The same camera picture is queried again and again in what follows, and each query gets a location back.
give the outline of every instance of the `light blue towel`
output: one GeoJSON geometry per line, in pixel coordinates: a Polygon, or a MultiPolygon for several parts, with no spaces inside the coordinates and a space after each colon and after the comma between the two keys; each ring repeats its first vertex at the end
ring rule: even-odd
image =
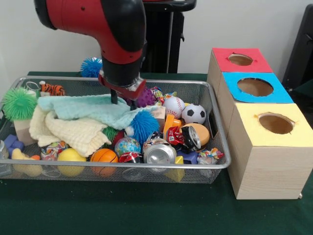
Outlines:
{"type": "Polygon", "coordinates": [[[155,106],[152,106],[130,111],[126,101],[121,98],[118,98],[118,104],[112,104],[110,94],[45,96],[38,99],[38,105],[46,112],[54,111],[62,120],[91,118],[117,130],[129,126],[138,112],[156,109],[155,106]]]}

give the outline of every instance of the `circular hole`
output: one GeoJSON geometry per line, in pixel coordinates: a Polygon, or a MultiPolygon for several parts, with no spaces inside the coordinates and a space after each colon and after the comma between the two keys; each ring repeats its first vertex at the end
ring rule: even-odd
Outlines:
{"type": "Polygon", "coordinates": [[[287,134],[293,130],[293,122],[280,114],[263,114],[259,117],[260,124],[276,134],[287,134]]]}
{"type": "Polygon", "coordinates": [[[228,58],[231,63],[235,65],[240,65],[240,66],[248,66],[248,65],[251,65],[253,62],[253,60],[249,56],[242,55],[242,54],[233,53],[228,58]]]}
{"type": "Polygon", "coordinates": [[[267,96],[274,91],[270,83],[260,78],[244,78],[237,83],[240,90],[254,96],[267,96]]]}

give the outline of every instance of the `tiger plush toy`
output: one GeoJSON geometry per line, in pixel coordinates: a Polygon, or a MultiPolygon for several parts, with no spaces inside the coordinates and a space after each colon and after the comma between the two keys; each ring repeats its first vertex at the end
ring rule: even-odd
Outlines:
{"type": "Polygon", "coordinates": [[[61,85],[47,84],[45,81],[39,83],[41,85],[41,96],[64,96],[65,90],[61,85]]]}

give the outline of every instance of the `white wall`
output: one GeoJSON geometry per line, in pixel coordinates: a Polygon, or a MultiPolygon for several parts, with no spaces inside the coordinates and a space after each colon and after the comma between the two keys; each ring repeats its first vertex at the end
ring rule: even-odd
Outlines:
{"type": "MultiPolygon", "coordinates": [[[[207,73],[212,47],[259,47],[282,78],[310,2],[198,0],[196,9],[185,13],[179,72],[207,73]]],[[[86,57],[100,55],[93,38],[41,25],[33,0],[0,3],[0,96],[29,71],[78,71],[86,57]]]]}
{"type": "Polygon", "coordinates": [[[179,72],[207,73],[212,47],[258,47],[282,79],[310,3],[312,0],[198,0],[197,7],[185,13],[179,72]]]}

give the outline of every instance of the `baseball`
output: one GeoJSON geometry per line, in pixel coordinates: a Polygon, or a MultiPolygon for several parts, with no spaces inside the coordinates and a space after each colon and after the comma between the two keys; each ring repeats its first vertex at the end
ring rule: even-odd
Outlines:
{"type": "Polygon", "coordinates": [[[164,102],[163,106],[166,108],[166,115],[172,114],[176,119],[179,119],[185,108],[185,103],[178,97],[171,97],[164,102]]]}

